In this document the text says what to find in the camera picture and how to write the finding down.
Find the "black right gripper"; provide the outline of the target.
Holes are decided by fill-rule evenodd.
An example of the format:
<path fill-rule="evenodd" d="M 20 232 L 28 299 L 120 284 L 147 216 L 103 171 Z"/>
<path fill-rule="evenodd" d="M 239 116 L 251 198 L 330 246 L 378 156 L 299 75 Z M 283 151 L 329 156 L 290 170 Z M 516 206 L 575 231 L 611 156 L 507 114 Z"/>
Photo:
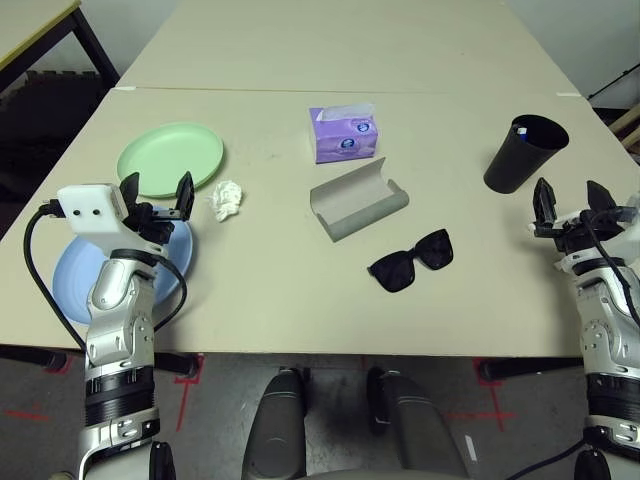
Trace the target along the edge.
<path fill-rule="evenodd" d="M 586 185 L 587 202 L 591 210 L 582 210 L 576 217 L 556 221 L 554 190 L 540 177 L 533 192 L 533 235 L 553 239 L 560 253 L 575 253 L 595 247 L 597 242 L 610 240 L 622 233 L 620 223 L 628 220 L 628 208 L 617 207 L 609 190 L 601 184 L 588 180 Z"/>

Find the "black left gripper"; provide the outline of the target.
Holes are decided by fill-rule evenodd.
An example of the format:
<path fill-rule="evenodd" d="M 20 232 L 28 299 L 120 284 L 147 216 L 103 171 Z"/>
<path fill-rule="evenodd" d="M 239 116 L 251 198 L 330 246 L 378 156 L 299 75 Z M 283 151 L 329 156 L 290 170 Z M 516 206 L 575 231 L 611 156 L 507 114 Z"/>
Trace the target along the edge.
<path fill-rule="evenodd" d="M 139 192 L 139 173 L 134 172 L 126 176 L 120 183 L 120 193 L 123 197 L 127 217 L 124 224 L 144 240 L 166 245 L 169 243 L 177 219 L 173 209 L 155 209 L 150 203 L 136 203 Z M 189 219 L 195 199 L 195 188 L 192 175 L 187 171 L 180 179 L 176 189 L 175 209 L 181 219 Z"/>

